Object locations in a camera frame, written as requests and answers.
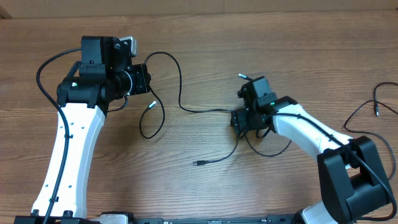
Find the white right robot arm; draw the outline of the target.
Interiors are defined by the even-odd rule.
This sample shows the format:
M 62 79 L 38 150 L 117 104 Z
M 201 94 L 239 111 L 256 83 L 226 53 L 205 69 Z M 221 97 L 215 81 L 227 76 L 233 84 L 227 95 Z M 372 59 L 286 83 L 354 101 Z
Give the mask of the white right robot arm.
M 317 162 L 322 199 L 293 215 L 292 223 L 383 222 L 395 217 L 397 202 L 370 138 L 352 138 L 329 128 L 291 97 L 277 97 L 265 77 L 240 77 L 247 81 L 237 92 L 244 106 L 231 113 L 238 137 L 272 131 Z

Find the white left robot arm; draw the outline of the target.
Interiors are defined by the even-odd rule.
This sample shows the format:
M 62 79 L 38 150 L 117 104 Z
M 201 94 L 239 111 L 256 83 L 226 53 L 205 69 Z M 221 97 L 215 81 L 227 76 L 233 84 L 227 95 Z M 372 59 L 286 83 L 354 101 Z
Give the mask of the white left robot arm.
M 109 104 L 149 92 L 145 64 L 132 64 L 137 41 L 83 36 L 77 60 L 49 99 L 58 111 L 57 135 L 47 175 L 30 215 L 15 223 L 132 223 L 131 215 L 115 212 L 87 217 L 86 193 L 93 151 Z

